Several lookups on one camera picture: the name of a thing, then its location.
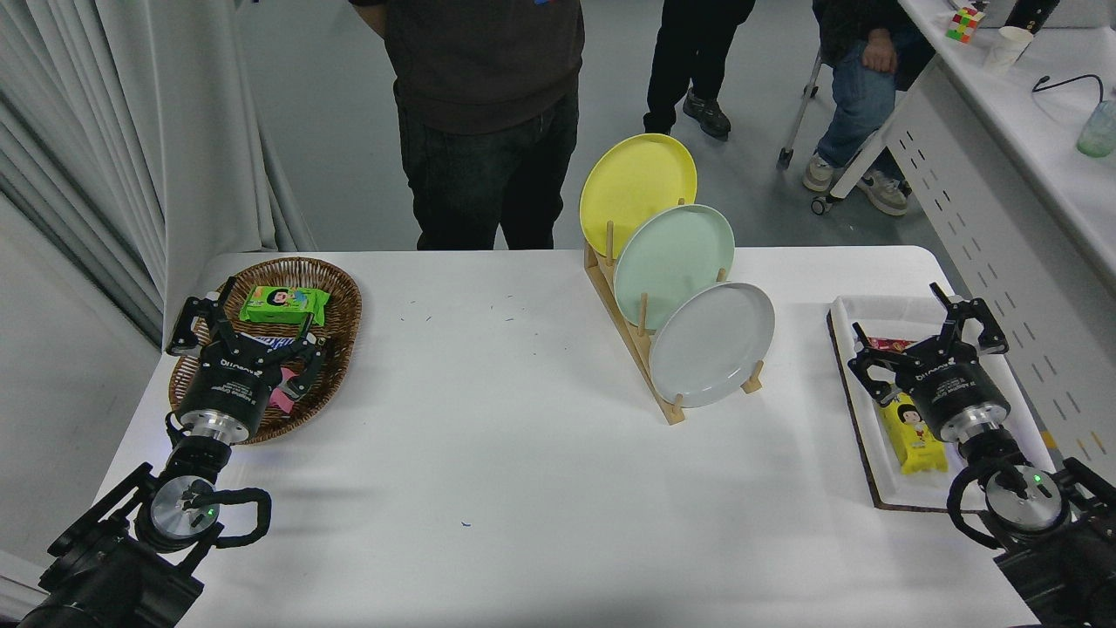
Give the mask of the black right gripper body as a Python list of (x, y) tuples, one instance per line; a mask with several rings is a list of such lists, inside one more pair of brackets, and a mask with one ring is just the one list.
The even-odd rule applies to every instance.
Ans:
[(903, 354), (916, 365), (899, 367), (898, 388), (933, 434), (978, 434), (1004, 424), (1010, 403), (980, 365), (977, 347), (956, 342), (936, 349), (917, 342)]

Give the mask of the jeans person's hand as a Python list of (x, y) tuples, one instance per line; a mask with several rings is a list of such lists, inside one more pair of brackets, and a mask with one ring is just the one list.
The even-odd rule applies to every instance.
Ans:
[(898, 55), (888, 29), (876, 28), (868, 33), (868, 44), (862, 52), (862, 64), (873, 73), (897, 71)]

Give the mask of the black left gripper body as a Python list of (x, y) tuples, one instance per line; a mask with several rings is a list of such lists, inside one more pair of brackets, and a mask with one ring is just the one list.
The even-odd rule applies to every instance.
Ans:
[(227, 342), (210, 342), (200, 355), (177, 418), (184, 427), (200, 424), (204, 413), (235, 421), (240, 429), (258, 429), (272, 390), (282, 381), (282, 359), (269, 347), (247, 339), (239, 349)]

